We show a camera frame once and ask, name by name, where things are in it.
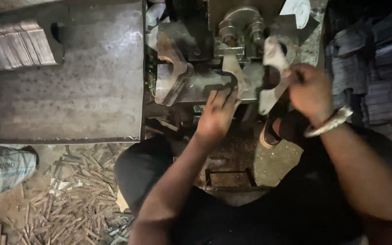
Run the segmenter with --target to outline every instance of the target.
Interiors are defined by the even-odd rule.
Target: person
[[[343,123],[305,138],[334,113],[331,82],[308,64],[284,71],[296,108],[268,120],[266,145],[281,139],[304,151],[300,162],[261,198],[232,207],[193,186],[210,151],[226,135],[237,91],[212,91],[197,130],[173,162],[161,136],[117,159],[119,189],[135,215],[129,244],[392,244],[392,142]]]

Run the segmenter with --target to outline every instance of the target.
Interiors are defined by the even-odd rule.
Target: black pants
[[[203,244],[216,232],[250,220],[268,223],[278,233],[313,244],[345,242],[360,236],[360,218],[341,192],[320,138],[303,137],[308,125],[297,111],[282,117],[280,137],[304,152],[299,164],[263,197],[232,207],[194,186],[172,230],[174,242]],[[392,164],[392,142],[388,138],[364,128],[352,128]],[[156,136],[131,146],[117,159],[117,183],[135,216],[150,189],[172,164],[172,157],[170,144]]]

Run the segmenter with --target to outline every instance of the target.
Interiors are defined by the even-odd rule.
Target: metal bangle
[[[306,138],[315,137],[324,134],[340,125],[342,125],[350,115],[353,114],[352,109],[349,106],[341,107],[337,113],[330,117],[320,128],[314,129],[311,125],[304,132]]]

